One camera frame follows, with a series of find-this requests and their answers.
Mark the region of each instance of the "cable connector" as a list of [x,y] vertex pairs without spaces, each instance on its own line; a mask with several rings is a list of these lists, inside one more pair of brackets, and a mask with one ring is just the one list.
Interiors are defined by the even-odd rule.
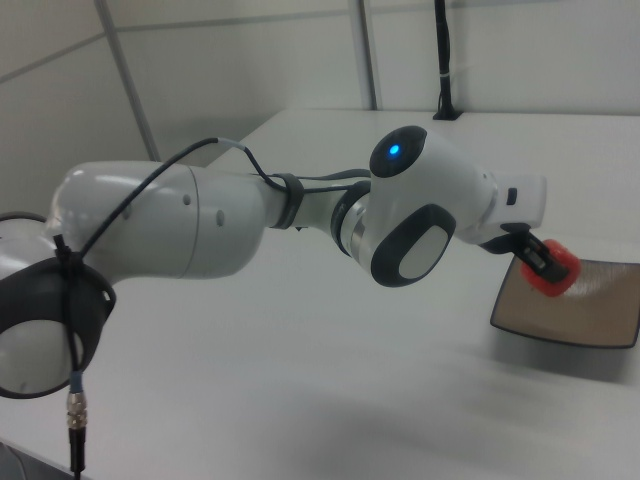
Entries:
[[71,471],[75,478],[85,469],[84,444],[87,436],[87,397],[82,388],[82,372],[71,372],[67,396],[67,426],[71,452]]

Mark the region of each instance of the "black cable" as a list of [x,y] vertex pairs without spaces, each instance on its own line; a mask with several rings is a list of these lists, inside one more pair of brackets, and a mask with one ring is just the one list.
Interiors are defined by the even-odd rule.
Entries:
[[62,296],[62,318],[64,319],[69,351],[71,352],[71,370],[73,372],[79,372],[80,360],[78,358],[78,348],[76,347],[73,327],[71,326],[71,289],[69,288],[69,282],[72,281],[72,278],[67,278],[67,281],[65,282],[64,294]]
[[62,275],[64,275],[66,280],[64,282],[64,291],[62,292],[62,321],[64,322],[69,351],[71,353],[71,371],[77,372],[80,370],[80,360],[73,336],[73,326],[71,325],[71,286],[75,281],[74,257],[72,257],[73,252],[71,249],[64,243],[62,235],[56,235],[53,237],[53,241],[56,244],[56,256],[62,265]]

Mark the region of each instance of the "red object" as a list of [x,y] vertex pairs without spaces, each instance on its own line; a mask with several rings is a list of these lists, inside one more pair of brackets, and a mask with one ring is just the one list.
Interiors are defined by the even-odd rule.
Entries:
[[536,290],[544,293],[547,297],[557,297],[566,292],[575,283],[580,275],[580,259],[567,250],[556,240],[545,240],[544,244],[558,263],[569,269],[567,276],[558,283],[551,283],[536,275],[525,263],[520,267],[520,273],[524,279]]

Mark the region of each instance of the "white table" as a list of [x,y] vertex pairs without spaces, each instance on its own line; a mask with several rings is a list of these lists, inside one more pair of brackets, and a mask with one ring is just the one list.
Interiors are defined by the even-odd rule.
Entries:
[[[388,131],[437,130],[493,170],[548,177],[542,238],[640,261],[640,118],[287,111],[245,143],[267,171],[366,167]],[[211,168],[250,171],[228,152]],[[101,479],[637,479],[640,364],[500,332],[509,264],[454,241],[385,289],[322,233],[267,231],[216,281],[140,279],[85,375]],[[65,392],[0,401],[0,436],[66,464]]]

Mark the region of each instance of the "black cable tie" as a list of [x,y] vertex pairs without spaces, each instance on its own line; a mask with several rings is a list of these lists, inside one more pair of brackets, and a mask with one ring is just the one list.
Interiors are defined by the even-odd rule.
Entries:
[[284,206],[280,220],[278,220],[278,223],[276,223],[273,228],[286,230],[296,218],[296,214],[304,198],[304,186],[298,177],[291,173],[278,173],[273,176],[283,179],[288,190],[287,204]]

